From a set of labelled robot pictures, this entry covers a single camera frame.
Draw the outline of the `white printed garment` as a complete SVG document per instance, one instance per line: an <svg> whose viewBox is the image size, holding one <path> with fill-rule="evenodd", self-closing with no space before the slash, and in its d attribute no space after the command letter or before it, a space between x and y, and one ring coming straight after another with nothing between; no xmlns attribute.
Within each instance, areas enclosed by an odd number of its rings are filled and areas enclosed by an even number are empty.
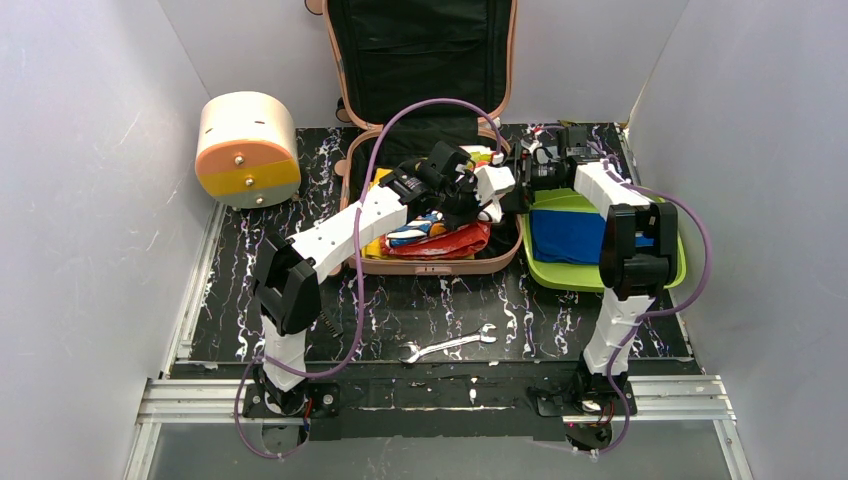
<svg viewBox="0 0 848 480"><path fill-rule="evenodd" d="M481 145L461 146L460 148L466 150L471 155L473 172L475 169L483 165L499 167L498 163L503 160L502 155L496 154L493 150ZM494 215L485 211L489 205L485 206L479 213L478 220L476 222L492 223L494 221ZM446 223L442 220L442 214L433 212L387 233L385 235L385 241L389 247L399 248L406 245L421 243L430 238L435 238L439 235L444 235L458 229L447 229Z"/></svg>

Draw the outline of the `blue cloth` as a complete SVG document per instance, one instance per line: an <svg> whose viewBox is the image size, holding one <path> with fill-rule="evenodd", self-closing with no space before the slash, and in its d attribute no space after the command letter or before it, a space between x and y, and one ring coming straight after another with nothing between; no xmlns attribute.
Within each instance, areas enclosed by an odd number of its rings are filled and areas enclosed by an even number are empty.
<svg viewBox="0 0 848 480"><path fill-rule="evenodd" d="M536 261L597 266L606 221L597 213L533 210L529 213Z"/></svg>

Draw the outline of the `green plastic tray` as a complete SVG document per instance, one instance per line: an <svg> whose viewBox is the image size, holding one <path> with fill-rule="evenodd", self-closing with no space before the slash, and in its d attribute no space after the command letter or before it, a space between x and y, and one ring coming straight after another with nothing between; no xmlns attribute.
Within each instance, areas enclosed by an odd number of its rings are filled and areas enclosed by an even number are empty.
<svg viewBox="0 0 848 480"><path fill-rule="evenodd" d="M536 192L535 202L531 205L530 212L533 210L592 212L599 214L605 220L605 217L597 211L589 200L571 189ZM523 244L531 276L540 285L551 289L601 292L604 289L604 284L598 265L545 263L533 259L529 213L522 216L522 222Z"/></svg>

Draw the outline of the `pink hard-shell suitcase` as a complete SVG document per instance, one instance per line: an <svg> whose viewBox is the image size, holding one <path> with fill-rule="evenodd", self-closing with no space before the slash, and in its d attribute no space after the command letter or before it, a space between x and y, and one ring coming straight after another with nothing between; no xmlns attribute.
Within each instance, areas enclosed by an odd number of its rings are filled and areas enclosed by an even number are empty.
<svg viewBox="0 0 848 480"><path fill-rule="evenodd" d="M339 212L314 236L351 241L376 230L367 197L376 171L445 141L509 154L496 118L511 93L513 1L326 1L341 105L361 129L344 160Z"/></svg>

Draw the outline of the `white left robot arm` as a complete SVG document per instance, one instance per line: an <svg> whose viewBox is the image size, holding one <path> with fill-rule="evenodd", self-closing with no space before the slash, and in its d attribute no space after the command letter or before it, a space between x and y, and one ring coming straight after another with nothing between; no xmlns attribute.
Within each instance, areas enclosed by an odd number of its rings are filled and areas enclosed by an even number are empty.
<svg viewBox="0 0 848 480"><path fill-rule="evenodd" d="M253 300L264 330L255 382L287 394L311 378L306 331L323 312L321 284L363 247L433 211L451 227L478 219L489 203L478 192L483 168L466 149L437 142L429 155L402 162L363 190L362 198L289 237L268 236L254 268Z"/></svg>

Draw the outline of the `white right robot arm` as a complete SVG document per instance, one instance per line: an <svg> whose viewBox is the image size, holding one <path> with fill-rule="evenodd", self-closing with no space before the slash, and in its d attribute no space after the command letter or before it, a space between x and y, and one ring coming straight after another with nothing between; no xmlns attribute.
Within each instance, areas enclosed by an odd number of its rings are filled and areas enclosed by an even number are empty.
<svg viewBox="0 0 848 480"><path fill-rule="evenodd" d="M524 247L542 285L599 291L602 306L580 355L580 375L622 385L633 338L678 276L678 210L638 191L585 125L553 126L512 147Z"/></svg>

